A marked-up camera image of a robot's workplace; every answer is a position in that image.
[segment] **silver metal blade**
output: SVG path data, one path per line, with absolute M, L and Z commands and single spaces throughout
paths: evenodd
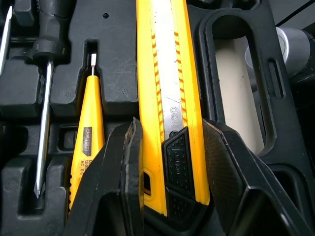
M 165 139 L 184 128 L 171 0 L 153 0 Z
M 91 55 L 91 67 L 92 67 L 92 75 L 94 75 L 96 66 L 96 53 Z
M 10 42 L 10 33 L 11 33 L 11 19 L 12 19 L 12 6 L 9 7 L 8 14 L 6 16 L 2 40 L 0 45 L 0 75 L 3 72 L 4 63 L 6 61 L 6 56 L 8 52 L 8 46 Z
M 45 162 L 49 143 L 49 131 L 50 131 L 50 87 L 53 76 L 54 65 L 52 61 L 48 62 L 47 74 L 45 81 L 45 93 L 43 100 L 43 110 L 41 114 L 39 144 L 38 144 L 38 156 L 37 156 L 37 168 L 36 168 L 36 182 L 34 192 L 37 198 L 42 193 L 42 186 L 45 178 Z

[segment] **yellow utility knife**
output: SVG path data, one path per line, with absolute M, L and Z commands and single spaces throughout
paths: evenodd
M 180 222 L 210 201 L 186 0 L 137 0 L 137 50 L 144 203 Z

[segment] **beige surface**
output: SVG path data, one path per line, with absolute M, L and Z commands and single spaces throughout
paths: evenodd
M 225 122 L 255 154 L 264 148 L 241 39 L 217 40 L 216 58 Z

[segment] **screwdriver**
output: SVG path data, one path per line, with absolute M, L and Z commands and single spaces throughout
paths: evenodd
M 0 75 L 3 72 L 3 66 L 8 52 L 8 46 L 10 41 L 11 33 L 11 21 L 12 21 L 12 6 L 9 7 L 8 14 L 6 15 L 6 20 L 4 23 L 2 40 L 0 45 Z
M 71 209 L 84 171 L 105 144 L 101 92 L 95 75 L 96 54 L 91 55 L 92 75 L 87 78 L 80 123 L 71 166 Z
M 68 28 L 76 0 L 38 0 L 39 38 L 33 45 L 33 59 L 47 63 L 43 110 L 40 122 L 38 156 L 34 193 L 37 198 L 45 190 L 45 161 L 47 156 L 50 106 L 49 96 L 54 62 L 64 62 L 68 53 Z

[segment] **black screwdriver handle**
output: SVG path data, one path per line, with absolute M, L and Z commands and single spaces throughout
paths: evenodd
M 69 23 L 76 0 L 38 0 L 39 38 L 33 45 L 34 60 L 66 59 Z

